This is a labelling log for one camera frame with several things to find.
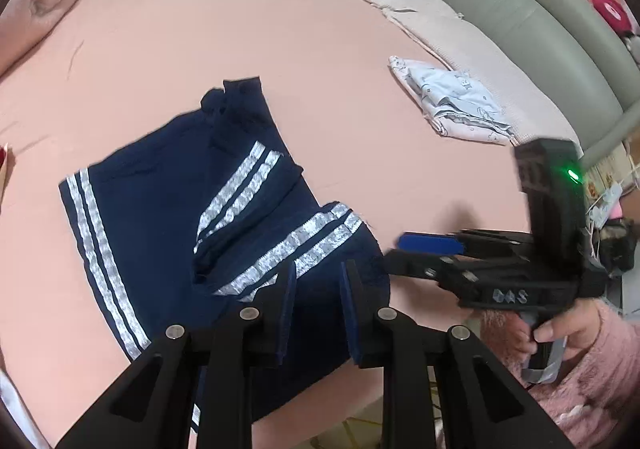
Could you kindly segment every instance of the mattress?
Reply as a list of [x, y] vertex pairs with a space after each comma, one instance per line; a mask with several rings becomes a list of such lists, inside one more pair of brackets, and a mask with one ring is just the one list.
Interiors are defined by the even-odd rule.
[[[387, 67], [442, 65], [362, 0], [80, 0], [0, 80], [15, 163], [0, 217], [0, 347], [55, 444], [126, 368], [95, 304], [60, 201], [79, 168], [194, 110], [223, 79], [260, 76], [318, 201], [352, 207], [387, 249], [402, 231], [526, 230], [511, 149], [439, 137]], [[445, 329], [467, 312], [426, 281], [393, 277], [391, 305]], [[382, 393], [346, 364], [254, 425], [290, 447]]]

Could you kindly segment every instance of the human hand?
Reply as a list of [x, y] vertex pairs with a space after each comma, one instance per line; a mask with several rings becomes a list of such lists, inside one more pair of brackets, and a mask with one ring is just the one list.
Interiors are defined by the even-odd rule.
[[563, 360], [582, 356], [593, 346], [600, 332], [600, 314], [594, 299], [577, 299], [572, 308], [540, 325], [531, 341], [531, 328], [515, 312], [506, 315], [505, 337], [511, 355], [524, 362], [538, 351], [538, 343], [567, 337]]

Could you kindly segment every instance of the silver bolt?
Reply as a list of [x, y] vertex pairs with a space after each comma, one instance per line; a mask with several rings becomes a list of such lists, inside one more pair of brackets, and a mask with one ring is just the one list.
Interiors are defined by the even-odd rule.
[[251, 321], [252, 319], [257, 318], [258, 315], [260, 315], [260, 310], [254, 308], [253, 306], [242, 308], [242, 310], [240, 311], [240, 318], [244, 319], [245, 321]]
[[464, 341], [465, 339], [469, 339], [471, 332], [469, 331], [469, 328], [467, 328], [466, 326], [462, 326], [462, 324], [459, 324], [458, 326], [454, 326], [451, 329], [451, 335], [459, 341]]
[[378, 317], [384, 319], [385, 321], [391, 321], [398, 317], [398, 312], [396, 312], [393, 308], [389, 308], [385, 306], [378, 310]]
[[463, 272], [462, 275], [465, 276], [466, 279], [468, 279], [473, 283], [475, 283], [478, 280], [478, 276], [476, 276], [473, 272], [469, 270], [465, 270], [465, 272]]
[[179, 339], [184, 335], [184, 326], [180, 324], [172, 324], [164, 331], [169, 339]]

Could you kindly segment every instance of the leather headboard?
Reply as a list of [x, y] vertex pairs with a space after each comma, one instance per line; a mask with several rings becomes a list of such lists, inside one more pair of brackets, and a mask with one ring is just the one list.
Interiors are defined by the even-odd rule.
[[574, 127], [585, 168], [640, 121], [640, 71], [587, 0], [444, 0], [480, 28]]

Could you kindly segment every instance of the green led light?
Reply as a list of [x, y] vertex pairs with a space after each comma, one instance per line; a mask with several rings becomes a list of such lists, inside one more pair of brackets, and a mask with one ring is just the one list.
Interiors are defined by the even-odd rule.
[[574, 180], [574, 182], [576, 184], [580, 183], [580, 177], [578, 176], [578, 174], [575, 171], [573, 171], [572, 169], [567, 169], [566, 172]]

